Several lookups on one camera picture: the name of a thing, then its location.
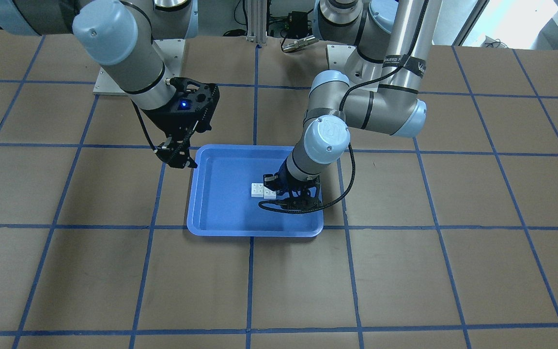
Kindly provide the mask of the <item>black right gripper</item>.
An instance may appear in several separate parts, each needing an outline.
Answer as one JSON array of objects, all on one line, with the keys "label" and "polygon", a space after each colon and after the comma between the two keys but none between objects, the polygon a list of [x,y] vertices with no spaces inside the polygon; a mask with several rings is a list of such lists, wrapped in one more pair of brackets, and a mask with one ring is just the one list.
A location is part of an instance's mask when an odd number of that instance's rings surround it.
[{"label": "black right gripper", "polygon": [[189,149],[190,138],[195,132],[211,130],[210,122],[220,99],[219,86],[185,77],[169,78],[166,86],[175,88],[175,95],[166,105],[142,109],[168,138],[157,146],[155,154],[172,168],[196,169],[198,164],[191,157]]}]

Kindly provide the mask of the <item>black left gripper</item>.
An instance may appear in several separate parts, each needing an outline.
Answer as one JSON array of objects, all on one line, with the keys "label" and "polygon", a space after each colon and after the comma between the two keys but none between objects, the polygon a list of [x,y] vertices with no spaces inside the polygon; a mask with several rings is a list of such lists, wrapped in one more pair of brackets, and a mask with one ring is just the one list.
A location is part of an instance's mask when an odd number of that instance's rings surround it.
[{"label": "black left gripper", "polygon": [[319,177],[299,181],[285,170],[275,174],[264,174],[262,184],[264,188],[276,192],[279,196],[284,194],[289,196],[283,199],[260,201],[259,208],[286,214],[306,214],[323,209]]}]

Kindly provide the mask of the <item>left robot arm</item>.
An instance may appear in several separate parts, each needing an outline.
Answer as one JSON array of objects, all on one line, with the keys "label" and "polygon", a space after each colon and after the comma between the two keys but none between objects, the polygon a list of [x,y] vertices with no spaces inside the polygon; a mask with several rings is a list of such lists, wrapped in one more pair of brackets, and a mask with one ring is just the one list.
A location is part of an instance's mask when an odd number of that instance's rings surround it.
[{"label": "left robot arm", "polygon": [[354,47],[343,69],[319,73],[310,87],[301,139],[263,185],[278,196],[259,207],[305,214],[323,204],[319,176],[352,152],[350,128],[413,138],[427,105],[417,95],[440,14],[440,0],[319,0],[314,33]]}]

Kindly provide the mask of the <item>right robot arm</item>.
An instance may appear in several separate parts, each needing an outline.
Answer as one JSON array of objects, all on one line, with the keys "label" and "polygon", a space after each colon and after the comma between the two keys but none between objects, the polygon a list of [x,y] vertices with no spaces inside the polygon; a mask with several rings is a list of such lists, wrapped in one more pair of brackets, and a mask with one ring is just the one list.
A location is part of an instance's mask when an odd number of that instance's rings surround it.
[{"label": "right robot arm", "polygon": [[197,168],[194,133],[211,130],[219,87],[177,77],[158,53],[161,39],[193,38],[199,31],[195,0],[0,0],[0,27],[43,36],[71,33],[131,99],[137,117],[164,132],[155,155],[172,168]]}]

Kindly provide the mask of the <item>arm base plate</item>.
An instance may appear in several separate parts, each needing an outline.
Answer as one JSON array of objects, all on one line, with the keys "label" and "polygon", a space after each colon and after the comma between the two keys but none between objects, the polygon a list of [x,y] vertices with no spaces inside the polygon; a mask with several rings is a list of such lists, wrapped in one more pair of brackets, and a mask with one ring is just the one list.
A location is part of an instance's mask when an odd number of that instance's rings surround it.
[{"label": "arm base plate", "polygon": [[148,63],[142,62],[141,58],[135,58],[131,64],[117,69],[116,78],[110,74],[111,68],[105,70],[101,67],[96,77],[93,93],[95,95],[126,96],[126,92],[121,89],[119,82],[124,82],[127,88],[144,88],[150,82],[155,81],[158,75],[161,75],[162,68],[156,63],[158,61],[165,66],[168,78],[179,77],[182,73],[186,40],[183,38],[155,40],[152,47],[155,54],[150,56]]},{"label": "arm base plate", "polygon": [[355,46],[329,44],[326,47],[328,69],[341,71],[350,78],[377,78],[383,64],[363,58]]}]

